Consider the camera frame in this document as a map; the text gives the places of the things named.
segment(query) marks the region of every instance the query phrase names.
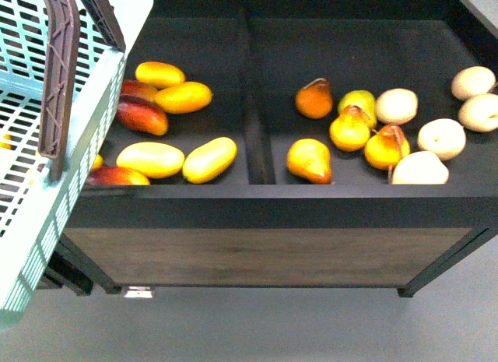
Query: apple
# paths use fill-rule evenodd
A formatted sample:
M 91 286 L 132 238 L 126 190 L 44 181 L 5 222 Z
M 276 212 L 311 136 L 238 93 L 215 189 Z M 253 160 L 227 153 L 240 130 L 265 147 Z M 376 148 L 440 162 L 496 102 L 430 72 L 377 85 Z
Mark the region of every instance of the apple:
M 495 74 L 484 66 L 472 66 L 459 72 L 451 82 L 451 93 L 465 101 L 481 93 L 491 92 L 495 86 Z
M 465 148 L 467 137 L 457 121 L 441 118 L 425 124 L 419 131 L 417 144 L 421 150 L 435 153 L 441 161 L 450 160 Z
M 415 152 L 399 161 L 392 174 L 393 185 L 443 185 L 450 171 L 429 151 Z
M 483 93 L 464 102 L 458 120 L 476 132 L 491 132 L 498 128 L 498 95 Z
M 403 125 L 417 114 L 419 99 L 405 88 L 394 88 L 383 92 L 377 98 L 377 119 L 386 125 Z

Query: yellow mango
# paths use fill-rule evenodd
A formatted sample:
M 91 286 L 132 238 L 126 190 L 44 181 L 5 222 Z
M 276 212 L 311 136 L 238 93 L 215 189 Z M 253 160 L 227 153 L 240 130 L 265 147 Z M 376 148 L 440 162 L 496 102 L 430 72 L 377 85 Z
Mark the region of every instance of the yellow mango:
M 185 74 L 178 67 L 164 62 L 147 61 L 135 69 L 135 78 L 159 90 L 185 82 Z
M 159 91 L 155 102 L 169 114 L 200 111 L 212 100 L 212 91 L 199 82 L 185 82 Z
M 207 183 L 224 172 L 237 157 L 237 144 L 225 136 L 194 149 L 185 159 L 184 178 L 194 184 Z
M 116 164 L 140 171 L 151 179 L 162 179 L 179 173 L 184 160 L 183 152 L 174 146 L 161 142 L 137 142 L 119 153 Z

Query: wood grain panel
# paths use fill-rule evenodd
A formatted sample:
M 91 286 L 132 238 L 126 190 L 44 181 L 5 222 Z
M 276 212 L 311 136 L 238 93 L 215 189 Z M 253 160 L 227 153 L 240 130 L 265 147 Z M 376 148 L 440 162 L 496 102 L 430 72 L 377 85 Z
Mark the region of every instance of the wood grain panel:
M 120 284 L 402 286 L 469 229 L 70 229 Z

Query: plastic basket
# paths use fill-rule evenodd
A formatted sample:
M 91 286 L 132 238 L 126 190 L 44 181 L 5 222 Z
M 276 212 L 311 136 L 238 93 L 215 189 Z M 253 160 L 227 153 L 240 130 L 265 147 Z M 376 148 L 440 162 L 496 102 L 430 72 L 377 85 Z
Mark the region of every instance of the plastic basket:
M 104 45 L 76 0 L 81 37 L 64 169 L 37 154 L 47 48 L 44 0 L 0 0 L 0 330 L 15 325 L 64 230 L 117 106 L 129 50 L 153 0 L 109 0 L 126 51 Z

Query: fake fruit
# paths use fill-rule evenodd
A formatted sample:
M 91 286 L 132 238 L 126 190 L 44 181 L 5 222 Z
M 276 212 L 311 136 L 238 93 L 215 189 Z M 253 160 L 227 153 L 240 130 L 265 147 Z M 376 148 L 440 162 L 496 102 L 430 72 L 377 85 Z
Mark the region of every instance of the fake fruit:
M 425 124 L 419 131 L 417 144 L 421 150 L 435 153 L 441 161 L 450 160 L 465 148 L 467 138 L 455 120 L 441 118 Z
M 151 179 L 170 177 L 180 172 L 185 155 L 161 142 L 137 142 L 124 148 L 116 159 L 119 167 L 140 171 Z
M 332 110 L 330 83 L 325 78 L 315 79 L 296 95 L 296 108 L 305 117 L 320 119 Z
M 4 134 L 3 139 L 4 140 L 12 140 L 12 138 L 10 137 L 9 134 Z M 0 148 L 11 149 L 12 146 L 10 144 L 8 144 L 7 142 L 0 140 Z
M 168 131 L 166 114 L 154 103 L 135 96 L 121 96 L 117 103 L 117 119 L 127 128 L 161 136 Z
M 137 66 L 135 78 L 159 90 L 182 84 L 186 79 L 178 67 L 157 61 L 143 62 Z
M 134 79 L 125 79 L 121 85 L 121 95 L 132 95 L 147 100 L 150 103 L 154 102 L 157 88 L 147 83 L 139 82 Z
M 311 183 L 328 185 L 332 180 L 330 150 L 316 139 L 297 140 L 287 153 L 287 168 Z
M 104 166 L 92 171 L 86 183 L 88 185 L 150 185 L 150 180 L 137 170 Z
M 194 149 L 185 159 L 182 173 L 194 184 L 207 183 L 221 175 L 237 157 L 237 144 L 221 136 Z
M 465 101 L 481 93 L 489 93 L 496 83 L 494 73 L 484 66 L 472 66 L 459 72 L 451 81 L 451 93 Z
M 450 172 L 435 153 L 422 151 L 409 154 L 396 166 L 393 185 L 443 185 Z
M 389 170 L 409 154 L 410 143 L 399 126 L 384 126 L 365 145 L 366 161 L 379 170 Z
M 90 171 L 100 169 L 102 166 L 103 166 L 103 158 L 100 154 L 97 154 L 95 160 L 92 163 L 92 169 Z
M 355 90 L 344 95 L 337 106 L 339 115 L 348 105 L 356 105 L 362 109 L 369 128 L 375 128 L 375 126 L 377 126 L 377 116 L 375 115 L 375 96 L 370 91 Z
M 394 88 L 383 92 L 376 102 L 377 119 L 386 125 L 403 125 L 417 114 L 417 95 L 404 88 Z
M 170 114 L 200 111 L 211 103 L 212 91 L 199 82 L 185 82 L 157 93 L 155 102 Z
M 491 132 L 498 128 L 498 95 L 483 93 L 464 102 L 458 120 L 476 132 Z
M 353 152 L 365 146 L 370 138 L 370 128 L 359 107 L 348 105 L 331 123 L 330 139 L 340 150 Z

